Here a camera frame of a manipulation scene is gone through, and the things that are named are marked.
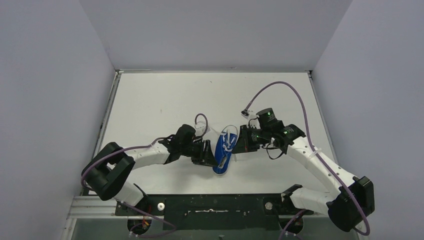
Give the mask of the white shoelace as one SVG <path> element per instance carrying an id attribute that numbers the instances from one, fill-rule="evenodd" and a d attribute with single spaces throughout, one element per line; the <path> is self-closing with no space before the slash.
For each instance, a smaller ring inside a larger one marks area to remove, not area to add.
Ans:
<path id="1" fill-rule="evenodd" d="M 237 134 L 231 133 L 228 130 L 222 131 L 220 133 L 220 143 L 218 144 L 218 146 L 220 147 L 222 165 L 231 158 L 232 149 L 234 148 L 237 142 L 237 138 Z"/>

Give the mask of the blue canvas sneaker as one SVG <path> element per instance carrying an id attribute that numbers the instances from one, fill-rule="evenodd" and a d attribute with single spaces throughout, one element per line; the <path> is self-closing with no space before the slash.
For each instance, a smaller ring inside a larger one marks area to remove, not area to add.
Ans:
<path id="1" fill-rule="evenodd" d="M 224 175 L 231 162 L 232 152 L 239 138 L 239 129 L 235 125 L 227 125 L 218 133 L 214 157 L 217 166 L 212 168 L 217 175 Z"/>

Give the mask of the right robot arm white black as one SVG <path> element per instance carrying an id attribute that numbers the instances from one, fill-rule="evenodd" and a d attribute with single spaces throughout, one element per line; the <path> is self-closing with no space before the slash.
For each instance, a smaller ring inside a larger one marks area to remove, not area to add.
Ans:
<path id="1" fill-rule="evenodd" d="M 324 192 L 295 184 L 281 194 L 281 207 L 289 213 L 305 209 L 328 216 L 344 232 L 354 229 L 375 211 L 374 184 L 341 168 L 309 143 L 308 135 L 294 124 L 283 124 L 272 108 L 256 114 L 243 110 L 247 124 L 241 125 L 233 154 L 256 152 L 260 147 L 281 150 L 300 163 L 325 187 Z"/>

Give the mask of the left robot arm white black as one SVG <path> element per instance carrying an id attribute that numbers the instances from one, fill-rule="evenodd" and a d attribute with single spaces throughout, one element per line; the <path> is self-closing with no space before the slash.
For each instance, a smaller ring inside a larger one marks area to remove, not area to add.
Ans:
<path id="1" fill-rule="evenodd" d="M 116 142 L 108 143 L 82 170 L 81 184 L 101 200 L 115 199 L 140 214 L 147 209 L 148 199 L 127 180 L 130 173 L 150 165 L 170 164 L 181 156 L 195 165 L 218 166 L 210 140 L 196 136 L 194 127 L 183 124 L 175 134 L 158 137 L 149 145 L 123 148 Z"/>

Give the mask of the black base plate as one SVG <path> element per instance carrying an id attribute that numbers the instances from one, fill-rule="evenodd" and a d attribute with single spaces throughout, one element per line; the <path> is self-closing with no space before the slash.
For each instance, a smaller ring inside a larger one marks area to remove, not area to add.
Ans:
<path id="1" fill-rule="evenodd" d="M 134 209 L 117 203 L 115 214 L 128 227 L 143 220 L 139 210 L 165 220 L 162 230 L 282 229 L 300 210 L 279 193 L 149 194 Z"/>

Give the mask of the right side aluminium rail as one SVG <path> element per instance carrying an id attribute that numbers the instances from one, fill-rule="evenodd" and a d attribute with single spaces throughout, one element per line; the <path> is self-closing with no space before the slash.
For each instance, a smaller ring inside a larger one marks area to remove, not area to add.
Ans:
<path id="1" fill-rule="evenodd" d="M 334 160 L 335 163 L 338 164 L 339 161 L 337 159 L 337 155 L 336 155 L 336 152 L 335 152 L 335 149 L 334 149 L 333 141 L 331 139 L 331 135 L 330 135 L 330 132 L 329 132 L 329 129 L 328 129 L 328 125 L 327 125 L 327 122 L 325 120 L 324 112 L 321 108 L 321 104 L 320 104 L 320 101 L 319 101 L 319 98 L 318 98 L 318 93 L 317 93 L 315 85 L 314 85 L 314 79 L 313 79 L 313 76 L 312 76 L 313 71 L 312 70 L 306 70 L 305 72 L 307 73 L 308 78 L 309 78 L 309 82 L 310 82 L 310 85 L 311 85 L 311 88 L 312 88 L 312 91 L 313 91 L 313 95 L 314 95 L 314 98 L 315 98 L 315 101 L 316 101 L 316 104 L 317 104 L 317 107 L 318 107 L 318 111 L 319 111 L 319 114 L 320 114 L 320 117 L 321 117 L 321 121 L 322 121 L 323 127 L 325 129 L 325 133 L 326 133 L 326 136 L 327 136 L 329 147 L 330 147 L 330 150 L 331 150 L 331 153 L 332 153 L 332 156 L 333 156 L 333 160 Z"/>

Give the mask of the aluminium rail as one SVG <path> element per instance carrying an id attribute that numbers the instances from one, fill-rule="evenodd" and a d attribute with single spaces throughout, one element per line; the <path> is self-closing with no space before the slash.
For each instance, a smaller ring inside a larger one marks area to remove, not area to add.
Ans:
<path id="1" fill-rule="evenodd" d="M 116 216 L 116 201 L 103 201 L 98 196 L 75 196 L 72 200 L 68 219 L 124 219 Z"/>
<path id="2" fill-rule="evenodd" d="M 102 122 L 101 122 L 101 125 L 100 125 L 96 145 L 95 145 L 95 148 L 94 148 L 94 151 L 93 151 L 93 157 L 95 157 L 101 149 L 102 142 L 103 142 L 103 139 L 104 139 L 104 136 L 105 136 L 105 131 L 107 129 L 108 121 L 109 121 L 109 118 L 110 118 L 111 110 L 112 110 L 114 100 L 115 100 L 115 97 L 116 97 L 116 92 L 118 90 L 120 79 L 121 79 L 121 76 L 122 76 L 123 73 L 124 73 L 124 70 L 122 70 L 122 69 L 115 71 L 114 80 L 112 82 L 109 97 L 107 99 L 105 113 L 104 113 L 104 116 L 103 116 L 103 119 L 102 119 Z"/>
<path id="3" fill-rule="evenodd" d="M 311 85 L 311 88 L 312 88 L 312 91 L 313 91 L 313 95 L 314 95 L 314 98 L 315 98 L 315 101 L 316 101 L 316 104 L 317 104 L 317 107 L 318 107 L 318 111 L 319 111 L 319 114 L 320 114 L 320 117 L 321 117 L 321 121 L 322 121 L 323 127 L 325 129 L 325 133 L 326 133 L 326 136 L 327 136 L 329 147 L 330 147 L 330 150 L 331 150 L 331 153 L 332 153 L 332 156 L 333 156 L 333 160 L 334 160 L 335 163 L 338 164 L 339 161 L 337 159 L 337 155 L 336 155 L 336 152 L 335 152 L 335 149 L 334 149 L 333 141 L 331 139 L 331 135 L 330 135 L 330 132 L 329 132 L 329 129 L 328 129 L 328 125 L 327 125 L 327 122 L 325 120 L 324 112 L 321 108 L 321 104 L 320 104 L 320 101 L 319 101 L 319 98 L 318 98 L 318 93 L 317 93 L 315 85 L 314 85 L 314 79 L 313 79 L 313 76 L 312 76 L 313 71 L 312 70 L 306 70 L 305 72 L 307 73 L 308 78 L 309 78 L 309 82 L 310 82 L 310 85 Z"/>

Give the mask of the left side aluminium rail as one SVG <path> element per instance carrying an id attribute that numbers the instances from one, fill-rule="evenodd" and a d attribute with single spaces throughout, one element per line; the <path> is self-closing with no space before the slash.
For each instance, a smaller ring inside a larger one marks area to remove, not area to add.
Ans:
<path id="1" fill-rule="evenodd" d="M 109 97 L 107 99 L 105 113 L 104 113 L 104 116 L 103 116 L 103 119 L 102 119 L 102 122 L 101 122 L 101 125 L 100 125 L 96 145 L 95 145 L 95 148 L 94 148 L 94 151 L 93 151 L 93 157 L 95 157 L 101 149 L 102 142 L 103 142 L 103 139 L 104 139 L 104 136 L 105 136 L 105 131 L 107 129 L 108 121 L 109 121 L 109 118 L 110 118 L 111 110 L 112 110 L 114 100 L 115 100 L 115 97 L 116 97 L 116 92 L 118 90 L 120 79 L 121 79 L 121 76 L 122 76 L 123 73 L 124 73 L 124 70 L 122 70 L 122 69 L 115 71 L 114 80 L 112 82 Z"/>

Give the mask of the aluminium front rail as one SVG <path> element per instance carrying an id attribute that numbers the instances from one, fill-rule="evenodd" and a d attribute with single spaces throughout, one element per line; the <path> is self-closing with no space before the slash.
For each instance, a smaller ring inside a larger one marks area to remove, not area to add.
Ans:
<path id="1" fill-rule="evenodd" d="M 116 216 L 116 201 L 103 201 L 98 196 L 75 196 L 72 200 L 68 219 L 124 219 Z"/>

